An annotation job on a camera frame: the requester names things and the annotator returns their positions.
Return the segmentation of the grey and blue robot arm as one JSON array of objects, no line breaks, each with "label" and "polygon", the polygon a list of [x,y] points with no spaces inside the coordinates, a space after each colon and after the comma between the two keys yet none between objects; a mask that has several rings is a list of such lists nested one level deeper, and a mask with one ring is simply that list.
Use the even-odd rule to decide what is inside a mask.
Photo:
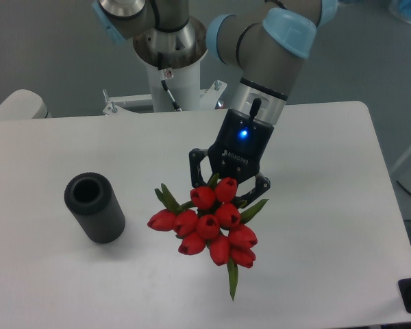
[{"label": "grey and blue robot arm", "polygon": [[204,185],[201,162],[237,183],[254,179],[243,195],[253,202],[270,188],[260,160],[317,29],[332,20],[336,1],[265,1],[242,15],[224,14],[208,26],[190,15],[187,1],[95,1],[95,15],[115,42],[132,41],[145,64],[155,112],[212,109],[202,95],[199,65],[207,54],[242,71],[212,146],[189,154],[193,187]]}]

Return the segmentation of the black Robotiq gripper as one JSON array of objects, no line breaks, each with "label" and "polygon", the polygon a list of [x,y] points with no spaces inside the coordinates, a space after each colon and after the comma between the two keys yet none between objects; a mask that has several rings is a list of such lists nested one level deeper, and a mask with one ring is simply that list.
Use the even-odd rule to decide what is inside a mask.
[{"label": "black Robotiq gripper", "polygon": [[[260,171],[260,160],[274,127],[252,120],[248,115],[229,109],[215,142],[209,149],[194,148],[189,152],[190,179],[193,188],[215,188],[220,178],[245,182],[255,176],[255,186],[248,193],[236,196],[235,201],[254,202],[271,187],[271,181]],[[213,174],[203,179],[201,162],[209,158]]]}]

